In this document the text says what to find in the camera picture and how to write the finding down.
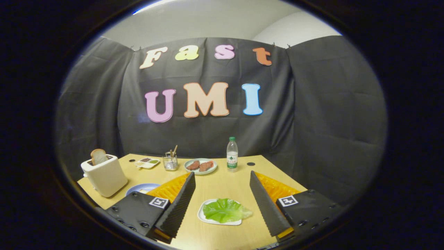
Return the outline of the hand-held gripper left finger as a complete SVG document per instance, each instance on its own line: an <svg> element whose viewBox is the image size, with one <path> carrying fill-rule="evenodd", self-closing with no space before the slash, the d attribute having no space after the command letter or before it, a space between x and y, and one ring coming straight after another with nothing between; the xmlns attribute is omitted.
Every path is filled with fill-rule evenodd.
<svg viewBox="0 0 444 250"><path fill-rule="evenodd" d="M189 172L144 194L133 191L106 212L129 229L170 243L176 237L196 188Z"/></svg>

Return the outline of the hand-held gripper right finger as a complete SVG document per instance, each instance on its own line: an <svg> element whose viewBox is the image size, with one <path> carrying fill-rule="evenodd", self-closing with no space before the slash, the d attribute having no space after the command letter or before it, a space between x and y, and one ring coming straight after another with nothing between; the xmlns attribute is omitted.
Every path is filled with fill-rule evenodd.
<svg viewBox="0 0 444 250"><path fill-rule="evenodd" d="M271 236L301 239L331 223L343 207L318 191L303 192L251 171L249 186Z"/></svg>

